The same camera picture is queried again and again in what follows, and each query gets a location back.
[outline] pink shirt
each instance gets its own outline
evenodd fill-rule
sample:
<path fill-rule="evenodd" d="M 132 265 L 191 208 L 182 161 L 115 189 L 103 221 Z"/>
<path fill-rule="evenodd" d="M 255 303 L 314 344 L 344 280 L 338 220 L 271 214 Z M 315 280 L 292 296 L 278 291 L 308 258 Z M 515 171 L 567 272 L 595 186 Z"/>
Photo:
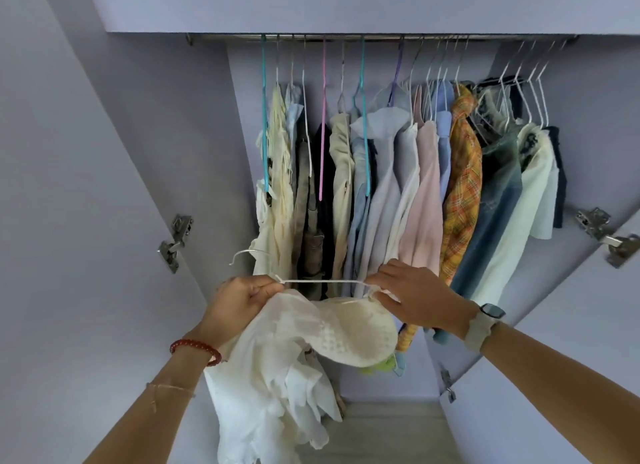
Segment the pink shirt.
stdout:
<path fill-rule="evenodd" d="M 422 88 L 413 101 L 414 121 L 418 124 L 416 142 L 420 164 L 420 185 L 413 199 L 404 234 L 398 246 L 398 258 L 413 267 L 428 267 L 440 274 L 442 245 L 442 202 L 440 201 L 440 165 L 438 134 L 434 121 L 423 121 L 420 109 Z"/>

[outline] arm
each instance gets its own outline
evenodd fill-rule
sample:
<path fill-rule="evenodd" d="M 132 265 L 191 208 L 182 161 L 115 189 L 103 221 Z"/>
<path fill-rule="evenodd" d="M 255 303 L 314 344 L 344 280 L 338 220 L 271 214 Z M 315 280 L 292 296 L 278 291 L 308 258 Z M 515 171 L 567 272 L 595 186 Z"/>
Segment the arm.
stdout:
<path fill-rule="evenodd" d="M 229 280 L 218 290 L 202 321 L 184 337 L 218 348 L 241 333 L 268 299 L 283 289 L 268 276 Z M 176 348 L 85 464 L 167 462 L 184 411 L 210 358 L 200 349 Z"/>
<path fill-rule="evenodd" d="M 401 321 L 442 328 L 464 339 L 479 311 L 426 268 L 390 260 L 366 282 L 395 294 L 376 293 Z M 640 397 L 506 324 L 496 324 L 482 354 L 590 462 L 640 462 Z"/>

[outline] door hinge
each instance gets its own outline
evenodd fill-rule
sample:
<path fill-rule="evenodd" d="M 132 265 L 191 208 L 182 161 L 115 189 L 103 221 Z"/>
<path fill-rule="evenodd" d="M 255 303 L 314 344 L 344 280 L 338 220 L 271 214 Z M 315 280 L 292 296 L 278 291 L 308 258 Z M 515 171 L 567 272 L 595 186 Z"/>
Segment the door hinge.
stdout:
<path fill-rule="evenodd" d="M 191 215 L 176 215 L 171 223 L 173 241 L 163 241 L 158 247 L 160 257 L 174 274 L 180 266 L 178 263 L 178 249 L 184 246 L 184 239 L 188 237 L 192 226 L 193 218 Z"/>
<path fill-rule="evenodd" d="M 591 211 L 578 210 L 575 216 L 582 229 L 598 242 L 609 247 L 607 262 L 616 269 L 620 268 L 640 250 L 640 237 L 630 234 L 628 237 L 614 237 L 614 230 L 610 228 L 611 216 L 600 208 Z"/>
<path fill-rule="evenodd" d="M 444 383 L 444 390 L 449 394 L 449 403 L 453 403 L 456 401 L 456 393 L 451 389 L 453 385 L 453 381 L 451 379 L 451 375 L 449 371 L 442 370 L 440 371 L 440 377 L 442 378 L 442 382 Z"/>

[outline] hand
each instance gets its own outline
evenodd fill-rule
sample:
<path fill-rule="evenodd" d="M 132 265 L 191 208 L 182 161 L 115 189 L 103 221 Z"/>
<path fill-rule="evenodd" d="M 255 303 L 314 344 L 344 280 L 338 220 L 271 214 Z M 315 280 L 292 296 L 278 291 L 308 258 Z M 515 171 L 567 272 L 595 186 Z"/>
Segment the hand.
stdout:
<path fill-rule="evenodd" d="M 231 278 L 218 288 L 202 321 L 185 338 L 219 348 L 240 334 L 267 301 L 283 290 L 268 275 Z"/>
<path fill-rule="evenodd" d="M 380 266 L 367 283 L 389 290 L 400 302 L 383 292 L 374 297 L 403 323 L 423 328 L 441 328 L 463 339 L 468 322 L 479 310 L 476 303 L 457 295 L 426 267 L 412 267 L 392 258 Z"/>

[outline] yellow plaid shirt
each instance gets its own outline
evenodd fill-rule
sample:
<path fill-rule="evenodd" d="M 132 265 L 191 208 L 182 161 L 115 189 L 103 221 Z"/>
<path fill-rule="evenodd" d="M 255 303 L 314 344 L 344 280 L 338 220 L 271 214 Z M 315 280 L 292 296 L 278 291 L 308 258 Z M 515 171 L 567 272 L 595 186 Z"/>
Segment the yellow plaid shirt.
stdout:
<path fill-rule="evenodd" d="M 464 85 L 451 106 L 451 177 L 442 206 L 444 226 L 440 249 L 440 278 L 447 285 L 467 251 L 474 234 L 482 189 L 482 149 L 467 121 L 476 98 Z"/>

